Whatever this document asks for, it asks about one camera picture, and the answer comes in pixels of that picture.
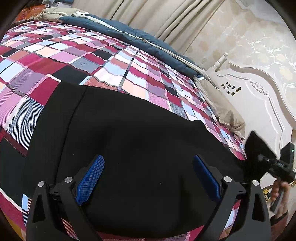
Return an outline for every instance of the headboard finial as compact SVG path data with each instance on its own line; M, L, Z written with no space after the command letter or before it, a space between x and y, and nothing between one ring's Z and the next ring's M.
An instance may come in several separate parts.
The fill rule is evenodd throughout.
M220 59L218 59L216 61L216 63L214 63L214 65L211 67L214 71L216 71L217 69L219 69L221 67L221 64L223 63L223 61L225 60L225 58L228 56L228 53L225 52Z

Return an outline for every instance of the blue gripper pad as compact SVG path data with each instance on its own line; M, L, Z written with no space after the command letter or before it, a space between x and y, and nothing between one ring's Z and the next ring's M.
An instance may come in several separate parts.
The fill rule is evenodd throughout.
M206 167L204 162L200 159L198 155L196 155L194 156L192 163L195 174L199 178L209 198L214 202L220 202L220 185L213 177L209 169Z
M104 169L104 157L99 155L77 186L76 202L79 206L86 202Z

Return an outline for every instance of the metal screw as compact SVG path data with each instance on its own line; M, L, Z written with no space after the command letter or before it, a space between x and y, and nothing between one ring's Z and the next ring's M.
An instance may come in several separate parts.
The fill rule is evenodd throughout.
M43 187L44 184L45 184L44 181L41 181L41 182L38 183L38 186L39 186L39 187Z
M72 177L66 177L65 178L65 182L66 183L70 183L70 182L72 182L73 181L73 178Z
M259 185L259 182L257 180L253 180L252 183L255 185L255 186L258 186Z
M231 179L231 177L226 176L226 177L224 177L224 181L227 182L227 183L229 183L229 182L232 181L232 179Z

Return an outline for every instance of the plaid bedsheet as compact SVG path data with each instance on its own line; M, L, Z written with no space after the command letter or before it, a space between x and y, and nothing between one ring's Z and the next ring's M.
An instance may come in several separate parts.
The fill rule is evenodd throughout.
M0 170L0 207L23 240L30 200L10 195L5 180L20 176L38 118L61 81L131 94L185 119L201 120L245 159L240 139L219 124L193 81L162 61L87 29L53 22L19 25L0 44L0 164L11 161L20 167L9 175ZM169 239L191 241L198 230Z

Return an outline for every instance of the blue comforter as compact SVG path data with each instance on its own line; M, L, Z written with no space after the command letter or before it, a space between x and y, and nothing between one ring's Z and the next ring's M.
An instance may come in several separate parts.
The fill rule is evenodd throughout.
M161 46L167 50L170 50L171 52L183 57L184 59L186 59L187 61L195 64L192 60L190 60L189 58L180 55L179 53L177 53L174 49L172 49L168 44L166 44L165 42L156 39L155 37L153 37L152 35L143 32L141 30L138 29L133 29L130 26L127 26L126 24L120 23L118 21L114 21L114 20L107 20L107 19L103 19L103 18L99 18L95 15L89 14L87 16L91 16L93 18L99 19L101 21L104 21L105 23L111 25L112 27L122 31L122 32L126 32L129 33L133 36L137 36L143 39L148 40L149 42L156 44L158 46ZM117 38L121 41L124 41L128 44L131 44L145 52L147 52L148 54L158 58L159 60L161 60L162 62L166 63L167 65L169 65L170 67L174 68L175 70L179 71L180 73L184 74L185 76L189 77L189 78L193 78L196 75L200 75L200 73L196 72L195 70L191 69L190 67L188 67L186 64L182 63L181 61L175 59L174 57L172 57L171 55L169 55L168 53L164 52L163 50L151 46L150 44L145 43L144 41L140 40L140 39L136 39L132 36L128 36L124 33L120 33L114 29L110 29L104 25L101 25L99 23L93 22L89 19L86 18L80 18L80 17L73 17L73 16L67 16L67 17L60 17L59 20L62 20L63 23L65 24L70 24L70 25L74 25L77 27L81 27L81 28L86 28L89 30L93 30L93 31L97 31L100 32L102 34L106 34L108 36L111 36L113 38Z

